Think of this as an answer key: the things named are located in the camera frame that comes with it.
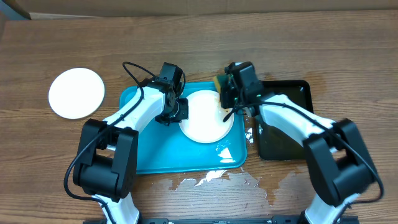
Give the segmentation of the green yellow sponge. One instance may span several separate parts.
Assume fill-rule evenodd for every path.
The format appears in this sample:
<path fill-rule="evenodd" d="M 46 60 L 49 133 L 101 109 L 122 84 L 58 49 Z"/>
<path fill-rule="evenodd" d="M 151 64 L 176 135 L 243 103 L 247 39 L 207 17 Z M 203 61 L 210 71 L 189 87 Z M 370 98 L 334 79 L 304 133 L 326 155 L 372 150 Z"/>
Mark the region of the green yellow sponge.
<path fill-rule="evenodd" d="M 228 74 L 221 74 L 214 77 L 213 82 L 219 94 L 222 94 L 224 90 L 228 89 L 229 79 L 230 76 Z"/>

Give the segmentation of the white plate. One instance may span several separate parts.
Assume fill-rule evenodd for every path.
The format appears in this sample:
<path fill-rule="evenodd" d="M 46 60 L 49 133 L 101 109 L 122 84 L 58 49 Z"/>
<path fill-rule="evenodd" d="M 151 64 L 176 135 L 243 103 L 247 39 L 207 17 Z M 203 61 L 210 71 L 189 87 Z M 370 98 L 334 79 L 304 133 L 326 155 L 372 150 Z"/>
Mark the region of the white plate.
<path fill-rule="evenodd" d="M 94 113 L 102 104 L 105 85 L 88 68 L 71 68 L 51 84 L 48 100 L 53 112 L 66 119 L 80 119 Z"/>
<path fill-rule="evenodd" d="M 179 124 L 189 139 L 209 144 L 224 138 L 233 127 L 234 116 L 223 121 L 231 109 L 221 107 L 220 94 L 213 90 L 200 90 L 186 97 L 188 119 Z"/>

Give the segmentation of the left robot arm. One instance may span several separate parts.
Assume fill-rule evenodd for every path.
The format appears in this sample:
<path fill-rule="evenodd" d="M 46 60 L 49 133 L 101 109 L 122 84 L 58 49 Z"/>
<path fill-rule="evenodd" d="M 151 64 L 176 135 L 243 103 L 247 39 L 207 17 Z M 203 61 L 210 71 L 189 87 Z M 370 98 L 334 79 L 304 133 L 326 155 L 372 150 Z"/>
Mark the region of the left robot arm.
<path fill-rule="evenodd" d="M 131 196 L 139 134 L 152 120 L 168 126 L 188 118 L 188 100 L 181 97 L 185 84 L 183 70 L 164 63 L 158 75 L 137 83 L 136 94 L 119 111 L 83 125 L 63 186 L 71 198 L 99 203 L 101 223 L 139 222 Z"/>

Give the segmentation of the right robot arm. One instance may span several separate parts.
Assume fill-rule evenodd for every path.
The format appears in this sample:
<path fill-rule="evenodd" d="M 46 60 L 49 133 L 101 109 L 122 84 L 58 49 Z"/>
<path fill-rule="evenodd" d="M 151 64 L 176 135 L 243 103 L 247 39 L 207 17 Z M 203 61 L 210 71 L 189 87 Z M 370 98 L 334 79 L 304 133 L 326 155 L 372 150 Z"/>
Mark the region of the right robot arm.
<path fill-rule="evenodd" d="M 373 183 L 381 183 L 355 123 L 322 118 L 294 103 L 280 82 L 258 79 L 251 62 L 233 62 L 214 77 L 221 105 L 231 114 L 246 110 L 303 148 L 316 192 L 298 223 L 343 223 L 343 214 Z"/>

